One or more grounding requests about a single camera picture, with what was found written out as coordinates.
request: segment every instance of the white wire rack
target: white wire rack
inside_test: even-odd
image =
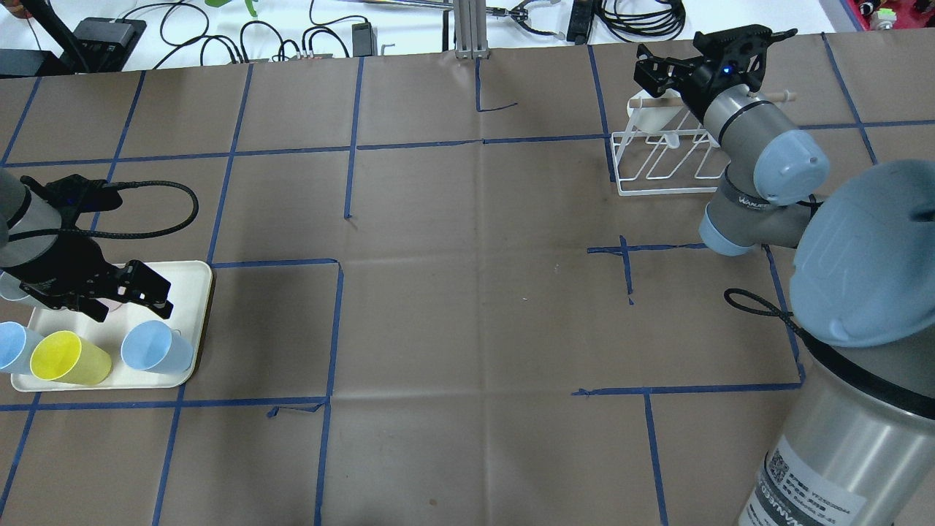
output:
[[[762,95],[782,106],[795,100],[796,94],[789,91],[780,94]],[[634,97],[629,100],[633,109],[626,129],[611,134],[613,149],[613,174],[617,193],[621,196],[658,196],[665,194],[699,194],[714,192],[717,184],[709,186],[706,181],[721,178],[726,158],[714,154],[720,150],[717,140],[698,121],[678,97],[645,99]],[[665,129],[646,132],[637,127],[643,113],[663,108],[681,107],[678,113],[665,124]],[[624,153],[631,152],[645,158],[639,168],[627,168],[621,173]],[[636,166],[637,158],[631,166]]]

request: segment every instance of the blue cup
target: blue cup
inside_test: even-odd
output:
[[[120,346],[129,368],[147,373],[178,374],[192,366],[194,349],[181,335],[159,320],[133,328]]]
[[[15,321],[0,323],[0,372],[32,374],[29,358],[41,341],[41,334]]]

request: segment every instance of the plastic tray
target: plastic tray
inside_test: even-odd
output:
[[[153,270],[165,277],[172,287],[169,289],[169,301],[175,305],[172,315],[163,320],[173,329],[177,329],[182,338],[192,343],[194,359],[192,365],[183,373],[158,374],[130,369],[120,358],[120,345],[123,337],[140,323],[161,319],[146,307],[127,303],[108,314],[104,323],[97,323],[84,314],[72,311],[49,311],[34,309],[29,319],[29,329],[49,335],[56,330],[72,330],[110,353],[113,370],[103,382],[95,386],[79,386],[39,380],[30,374],[12,374],[10,382],[13,388],[22,392],[69,391],[95,389],[152,389],[177,387],[184,384],[194,372],[201,346],[202,328],[208,310],[208,298],[213,281],[211,267],[202,261],[167,261],[147,263]]]

